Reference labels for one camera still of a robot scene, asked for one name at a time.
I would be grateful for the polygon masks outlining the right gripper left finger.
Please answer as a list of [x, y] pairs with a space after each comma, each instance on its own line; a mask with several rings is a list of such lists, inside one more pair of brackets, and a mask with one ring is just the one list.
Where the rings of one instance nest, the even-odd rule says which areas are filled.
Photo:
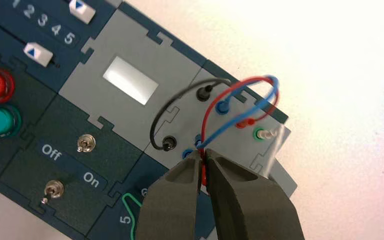
[[195, 150], [149, 187], [139, 211], [137, 240], [195, 238], [201, 165]]

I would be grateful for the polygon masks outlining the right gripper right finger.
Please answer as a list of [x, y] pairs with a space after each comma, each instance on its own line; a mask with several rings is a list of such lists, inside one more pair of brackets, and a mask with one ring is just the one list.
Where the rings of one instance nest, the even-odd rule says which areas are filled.
[[282, 188], [212, 149], [207, 191], [220, 240], [303, 240], [297, 210]]

